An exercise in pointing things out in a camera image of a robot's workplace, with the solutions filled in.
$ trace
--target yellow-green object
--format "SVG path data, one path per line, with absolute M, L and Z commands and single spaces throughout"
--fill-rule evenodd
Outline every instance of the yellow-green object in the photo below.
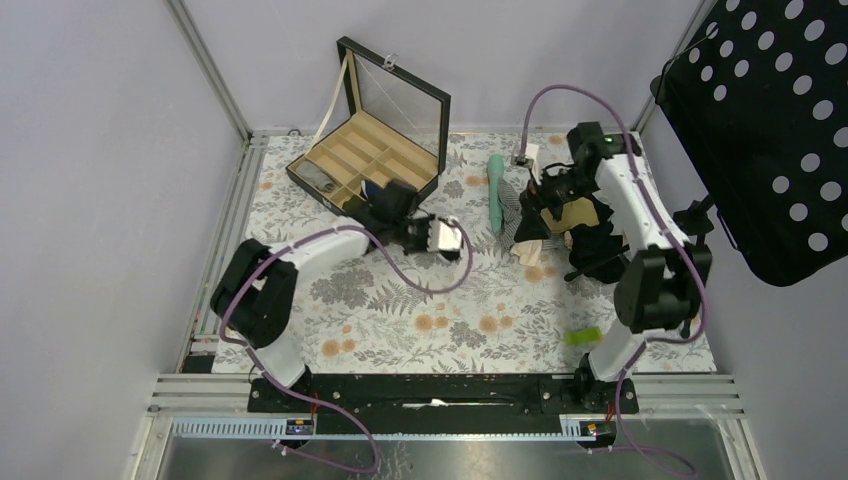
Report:
M 601 333 L 601 329 L 598 327 L 577 330 L 576 332 L 565 332 L 565 343 L 569 346 L 597 342 L 602 338 L 604 338 L 604 334 Z

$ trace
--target open box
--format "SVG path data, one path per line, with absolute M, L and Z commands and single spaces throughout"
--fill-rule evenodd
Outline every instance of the open box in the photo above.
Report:
M 447 157 L 450 95 L 353 40 L 337 42 L 350 118 L 286 167 L 289 177 L 336 214 L 362 193 L 362 180 L 402 180 L 424 200 L 438 186 Z M 322 191 L 296 171 L 309 161 L 333 181 Z

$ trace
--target green sponge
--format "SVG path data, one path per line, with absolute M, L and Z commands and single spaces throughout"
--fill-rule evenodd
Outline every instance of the green sponge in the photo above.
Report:
M 498 200 L 498 183 L 503 178 L 503 155 L 492 155 L 486 173 L 489 176 L 489 221 L 492 222 L 492 233 L 495 235 L 503 230 L 503 208 Z
M 575 332 L 565 332 L 565 343 L 569 346 L 597 342 L 602 338 L 604 338 L 604 334 L 601 333 L 601 329 L 598 327 L 577 330 Z

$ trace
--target metal latch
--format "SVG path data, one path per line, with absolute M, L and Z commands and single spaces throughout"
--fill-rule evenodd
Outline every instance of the metal latch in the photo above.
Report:
M 383 69 L 391 72 L 395 69 L 395 62 L 397 62 L 397 54 L 390 53 L 386 55 L 386 58 L 383 59 Z

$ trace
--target striped cloth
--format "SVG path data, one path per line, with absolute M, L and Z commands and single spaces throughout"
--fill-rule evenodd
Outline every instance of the striped cloth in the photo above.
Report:
M 504 210 L 504 228 L 498 242 L 504 250 L 509 251 L 515 245 L 515 232 L 521 223 L 521 201 L 518 192 L 503 178 L 498 182 L 498 200 Z M 542 241 L 542 250 L 550 250 L 565 246 L 562 235 L 551 235 L 548 240 Z

